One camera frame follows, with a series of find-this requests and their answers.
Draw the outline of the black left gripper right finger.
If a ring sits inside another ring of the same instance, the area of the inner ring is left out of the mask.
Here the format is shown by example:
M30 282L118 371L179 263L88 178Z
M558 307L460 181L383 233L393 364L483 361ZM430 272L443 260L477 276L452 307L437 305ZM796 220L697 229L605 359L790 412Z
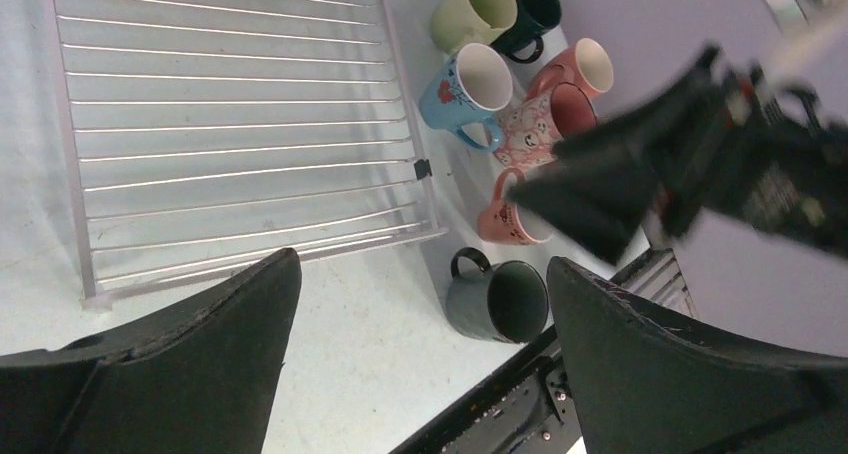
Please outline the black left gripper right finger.
M843 453L847 361L749 339L551 259L547 284L590 453Z

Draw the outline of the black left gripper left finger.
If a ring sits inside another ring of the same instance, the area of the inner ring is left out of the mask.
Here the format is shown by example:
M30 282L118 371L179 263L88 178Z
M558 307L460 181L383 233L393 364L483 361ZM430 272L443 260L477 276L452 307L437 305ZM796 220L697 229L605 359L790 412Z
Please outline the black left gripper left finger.
M281 249L58 350L1 359L5 453L258 453L302 269Z

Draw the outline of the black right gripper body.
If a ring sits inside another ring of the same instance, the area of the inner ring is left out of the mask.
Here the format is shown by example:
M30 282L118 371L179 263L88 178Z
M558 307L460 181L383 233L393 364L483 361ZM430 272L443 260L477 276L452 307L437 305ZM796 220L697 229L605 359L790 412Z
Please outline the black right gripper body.
M657 96L671 120L656 156L660 231L681 239L708 210L845 258L847 127L822 125L814 90L756 95L765 84L759 66L721 82L692 71Z

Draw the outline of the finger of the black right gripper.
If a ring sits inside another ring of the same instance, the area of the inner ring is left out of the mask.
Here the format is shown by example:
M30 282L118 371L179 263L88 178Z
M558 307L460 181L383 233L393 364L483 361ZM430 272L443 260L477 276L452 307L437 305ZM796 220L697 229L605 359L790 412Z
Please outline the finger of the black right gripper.
M707 43L663 91L554 144L553 161L508 189L506 197L611 265L623 257L657 195L661 152L674 149L716 100L712 69L721 55Z

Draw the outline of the pink ghost pattern mug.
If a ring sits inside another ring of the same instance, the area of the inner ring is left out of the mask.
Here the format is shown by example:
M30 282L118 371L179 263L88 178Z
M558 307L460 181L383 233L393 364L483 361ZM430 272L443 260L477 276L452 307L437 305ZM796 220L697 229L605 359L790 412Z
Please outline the pink ghost pattern mug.
M563 82L529 96L518 107L507 107L495 116L504 141L494 157L505 167L522 171L553 159L553 145L596 125L592 102L576 85Z

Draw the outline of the small terracotta cup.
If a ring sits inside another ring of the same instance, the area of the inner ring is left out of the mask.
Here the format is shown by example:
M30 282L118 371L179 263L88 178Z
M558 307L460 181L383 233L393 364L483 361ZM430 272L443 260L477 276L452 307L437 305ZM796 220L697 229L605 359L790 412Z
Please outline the small terracotta cup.
M482 240L520 246L539 245L553 238L553 229L545 221L506 198L507 189L524 180L524 173L513 167L498 176L492 199L477 218L476 231Z

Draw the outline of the salmon pink mug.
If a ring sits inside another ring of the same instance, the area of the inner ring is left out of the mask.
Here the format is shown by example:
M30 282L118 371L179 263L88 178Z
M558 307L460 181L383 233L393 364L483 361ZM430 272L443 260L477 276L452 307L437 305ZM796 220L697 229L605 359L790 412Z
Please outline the salmon pink mug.
M562 82L577 86L592 100L607 93L614 84L614 68L606 50L594 39L581 38L556 55L534 76L528 97Z

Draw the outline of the grey mug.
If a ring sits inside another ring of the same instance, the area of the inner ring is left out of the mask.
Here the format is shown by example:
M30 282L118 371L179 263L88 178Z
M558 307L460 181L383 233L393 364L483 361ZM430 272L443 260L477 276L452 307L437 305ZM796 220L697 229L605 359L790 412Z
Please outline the grey mug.
M461 335L525 344L545 329L547 286L532 265L521 260L492 264L482 251L464 247L453 255L450 273L444 314Z

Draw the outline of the light blue dotted mug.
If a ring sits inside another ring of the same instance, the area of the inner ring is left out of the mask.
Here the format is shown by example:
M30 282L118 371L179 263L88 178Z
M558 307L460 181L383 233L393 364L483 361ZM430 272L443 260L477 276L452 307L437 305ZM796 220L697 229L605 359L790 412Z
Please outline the light blue dotted mug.
M493 152L504 142L495 114L508 106L512 95L512 75L500 54L485 44L469 43L434 76L418 107L428 127L449 131L473 149ZM488 143L469 136L464 130L469 124L483 125Z

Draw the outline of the dark teal mug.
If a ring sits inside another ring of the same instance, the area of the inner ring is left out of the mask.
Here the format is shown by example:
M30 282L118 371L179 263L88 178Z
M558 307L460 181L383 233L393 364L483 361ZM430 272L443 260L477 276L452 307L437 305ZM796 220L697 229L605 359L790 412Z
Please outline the dark teal mug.
M516 0L516 5L515 23L491 47L513 62L531 64L543 54L542 36L560 24L560 0Z

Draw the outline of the light green mug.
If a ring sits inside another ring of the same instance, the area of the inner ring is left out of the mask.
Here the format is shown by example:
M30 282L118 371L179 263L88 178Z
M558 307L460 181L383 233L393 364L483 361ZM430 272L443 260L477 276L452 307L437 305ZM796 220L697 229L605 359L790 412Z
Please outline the light green mug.
M430 18L430 35L445 54L469 43L490 45L516 22L516 0L442 0Z

